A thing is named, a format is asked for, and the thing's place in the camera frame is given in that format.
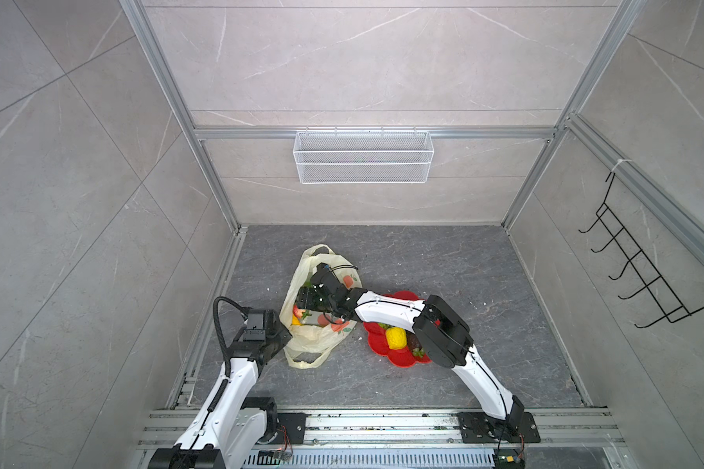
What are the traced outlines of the red fake apple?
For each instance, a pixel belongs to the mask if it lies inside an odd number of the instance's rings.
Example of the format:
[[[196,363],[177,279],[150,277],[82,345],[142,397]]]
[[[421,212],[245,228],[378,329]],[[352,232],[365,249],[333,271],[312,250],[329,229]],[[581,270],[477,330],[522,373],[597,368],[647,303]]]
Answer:
[[[295,316],[297,320],[303,320],[306,317],[306,311],[295,305],[293,306],[293,316]]]

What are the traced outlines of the cream plastic shopping bag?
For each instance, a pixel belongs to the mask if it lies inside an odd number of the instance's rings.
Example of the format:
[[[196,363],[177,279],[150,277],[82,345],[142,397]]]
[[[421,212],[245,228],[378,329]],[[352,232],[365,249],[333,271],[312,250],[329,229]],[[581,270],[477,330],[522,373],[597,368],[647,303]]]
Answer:
[[[331,322],[328,320],[297,320],[293,316],[295,297],[301,285],[311,278],[320,263],[329,264],[332,267],[351,264],[346,258],[336,254],[326,244],[314,245],[301,255],[280,312],[281,322],[293,336],[284,348],[284,352],[287,357],[287,363],[295,369],[316,369],[320,367],[330,357],[332,350],[343,340],[346,340],[355,326],[357,326],[355,320],[347,320],[346,322],[344,320],[332,320]],[[340,281],[346,274],[352,274],[359,279],[360,282],[355,283],[353,287],[363,286],[358,272],[336,272]]]

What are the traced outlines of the red flower-shaped plastic bowl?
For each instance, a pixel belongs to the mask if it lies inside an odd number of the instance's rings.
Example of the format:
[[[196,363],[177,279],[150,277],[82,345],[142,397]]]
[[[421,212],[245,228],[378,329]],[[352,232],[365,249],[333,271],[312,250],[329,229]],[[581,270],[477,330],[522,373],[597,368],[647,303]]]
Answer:
[[[413,332],[416,318],[424,310],[424,300],[416,297],[410,291],[400,291],[395,295],[381,295],[371,291],[365,293],[359,300],[358,312],[362,314],[365,330],[368,332],[368,344],[377,354],[387,357],[397,367],[412,367],[415,363],[430,363],[426,355],[423,362],[416,361],[409,349],[392,351],[385,339],[387,328],[403,328],[407,335]]]

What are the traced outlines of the yellow fake lemon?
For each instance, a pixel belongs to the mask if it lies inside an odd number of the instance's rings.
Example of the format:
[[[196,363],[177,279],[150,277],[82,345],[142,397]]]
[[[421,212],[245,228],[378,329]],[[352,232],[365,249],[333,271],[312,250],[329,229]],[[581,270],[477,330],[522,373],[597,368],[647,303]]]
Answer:
[[[385,330],[385,339],[388,348],[392,351],[398,351],[408,348],[407,332],[403,328],[387,328]]]

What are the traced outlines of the dark brown fake fruit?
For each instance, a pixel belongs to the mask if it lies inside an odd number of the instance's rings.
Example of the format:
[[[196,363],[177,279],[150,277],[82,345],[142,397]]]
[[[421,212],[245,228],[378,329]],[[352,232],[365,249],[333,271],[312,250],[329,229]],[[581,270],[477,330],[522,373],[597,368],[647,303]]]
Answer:
[[[418,341],[418,338],[416,338],[414,334],[409,333],[407,335],[407,345],[416,361],[423,362],[426,359],[426,351],[424,351],[424,347],[422,347],[422,344],[420,344],[420,341]]]

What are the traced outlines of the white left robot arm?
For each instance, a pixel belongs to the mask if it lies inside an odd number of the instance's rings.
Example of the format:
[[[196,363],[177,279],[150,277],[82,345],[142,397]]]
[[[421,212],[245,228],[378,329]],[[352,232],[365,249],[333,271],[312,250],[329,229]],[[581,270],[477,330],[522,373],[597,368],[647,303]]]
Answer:
[[[154,452],[150,468],[240,468],[254,445],[278,433],[276,405],[270,398],[250,406],[251,389],[262,369],[291,339],[273,310],[247,308],[244,324],[227,342],[219,313],[213,312],[223,365],[207,401],[174,446]]]

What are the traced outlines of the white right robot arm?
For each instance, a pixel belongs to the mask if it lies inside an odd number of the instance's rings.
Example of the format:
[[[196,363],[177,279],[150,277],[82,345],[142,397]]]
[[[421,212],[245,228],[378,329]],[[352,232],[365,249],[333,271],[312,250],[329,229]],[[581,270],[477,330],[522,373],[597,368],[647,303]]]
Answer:
[[[502,438],[519,435],[524,405],[490,371],[467,323],[439,296],[405,300],[348,287],[325,263],[317,266],[297,296],[300,308],[321,313],[330,324],[375,322],[412,332],[436,365],[451,369],[467,385]]]

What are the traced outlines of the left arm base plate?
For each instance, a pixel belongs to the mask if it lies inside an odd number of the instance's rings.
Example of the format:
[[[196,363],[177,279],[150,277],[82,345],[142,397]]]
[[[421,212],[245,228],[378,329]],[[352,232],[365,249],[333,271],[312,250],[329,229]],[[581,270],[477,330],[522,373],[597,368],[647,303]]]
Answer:
[[[307,418],[308,415],[304,412],[280,412],[274,429],[270,433],[274,437],[271,443],[283,446],[287,437],[293,446],[302,445],[306,433]]]

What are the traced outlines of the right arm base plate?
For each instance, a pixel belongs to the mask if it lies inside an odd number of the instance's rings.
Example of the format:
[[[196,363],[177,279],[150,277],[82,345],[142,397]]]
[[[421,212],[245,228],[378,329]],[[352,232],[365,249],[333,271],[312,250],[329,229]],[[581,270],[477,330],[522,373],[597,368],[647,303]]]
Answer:
[[[458,427],[465,444],[537,444],[541,436],[534,416],[522,412],[508,421],[488,416],[484,412],[458,412]]]

